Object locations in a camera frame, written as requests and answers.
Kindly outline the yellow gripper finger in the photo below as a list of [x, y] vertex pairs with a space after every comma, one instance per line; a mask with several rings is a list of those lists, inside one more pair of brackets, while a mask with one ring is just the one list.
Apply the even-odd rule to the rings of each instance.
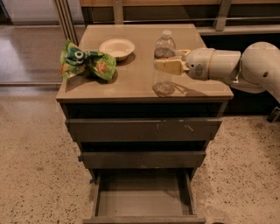
[[185, 65], [181, 59], [156, 59], [154, 66], [157, 70], [168, 74], [181, 75], [186, 71]]
[[182, 60], [186, 60], [186, 56], [190, 52], [191, 52], [190, 49], [177, 50], [176, 55], [180, 56]]

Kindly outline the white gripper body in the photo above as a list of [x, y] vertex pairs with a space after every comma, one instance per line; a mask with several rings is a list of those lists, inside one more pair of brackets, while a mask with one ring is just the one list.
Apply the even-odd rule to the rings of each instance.
[[213, 53], [213, 48], [198, 48], [188, 53], [185, 60], [188, 76], [195, 80], [207, 81]]

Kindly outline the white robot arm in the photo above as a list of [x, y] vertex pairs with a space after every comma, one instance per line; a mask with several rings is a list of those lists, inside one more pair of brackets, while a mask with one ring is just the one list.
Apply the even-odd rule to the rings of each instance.
[[175, 91], [173, 75], [186, 74], [194, 80], [221, 81], [247, 93], [269, 92], [280, 102], [280, 49], [271, 43], [256, 42], [244, 52], [197, 48], [176, 51], [173, 57], [154, 61], [156, 94]]

